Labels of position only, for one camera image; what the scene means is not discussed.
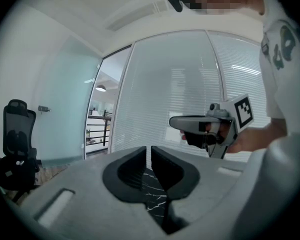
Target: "black and white square marker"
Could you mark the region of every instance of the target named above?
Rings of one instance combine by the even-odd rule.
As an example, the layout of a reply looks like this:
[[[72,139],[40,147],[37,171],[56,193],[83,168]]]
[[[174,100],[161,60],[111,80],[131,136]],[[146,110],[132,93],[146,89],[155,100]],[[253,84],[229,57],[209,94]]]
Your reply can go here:
[[[234,107],[239,121],[240,129],[254,119],[248,97],[245,97],[244,99],[235,103]]]

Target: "chair seat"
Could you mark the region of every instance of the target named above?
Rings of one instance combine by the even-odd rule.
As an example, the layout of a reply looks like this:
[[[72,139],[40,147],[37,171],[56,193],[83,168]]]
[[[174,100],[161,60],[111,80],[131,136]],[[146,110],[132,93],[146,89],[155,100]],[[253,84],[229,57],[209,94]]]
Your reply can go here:
[[[36,167],[33,159],[5,156],[0,160],[0,186],[6,190],[28,190],[35,184]]]

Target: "chair backrest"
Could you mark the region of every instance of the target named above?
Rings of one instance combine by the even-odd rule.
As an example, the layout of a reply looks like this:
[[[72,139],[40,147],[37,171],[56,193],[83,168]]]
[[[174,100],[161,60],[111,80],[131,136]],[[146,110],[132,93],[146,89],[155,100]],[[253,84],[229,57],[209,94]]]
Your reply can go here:
[[[3,109],[3,153],[8,156],[28,156],[36,113],[27,103],[12,99]]]

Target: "door handle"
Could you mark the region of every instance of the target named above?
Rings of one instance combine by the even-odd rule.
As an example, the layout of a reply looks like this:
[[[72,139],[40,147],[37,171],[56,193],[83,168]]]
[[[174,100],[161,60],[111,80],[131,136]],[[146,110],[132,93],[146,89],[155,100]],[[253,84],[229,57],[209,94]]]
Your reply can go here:
[[[41,112],[51,112],[51,109],[47,106],[38,106],[38,110]]]

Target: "black marble surface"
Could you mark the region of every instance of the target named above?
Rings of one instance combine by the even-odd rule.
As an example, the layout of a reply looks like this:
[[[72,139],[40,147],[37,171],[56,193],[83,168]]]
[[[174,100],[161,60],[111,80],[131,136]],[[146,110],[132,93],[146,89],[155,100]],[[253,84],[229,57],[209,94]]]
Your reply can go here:
[[[146,195],[146,209],[161,226],[164,219],[167,193],[163,190],[154,172],[146,169],[142,178],[142,191]]]

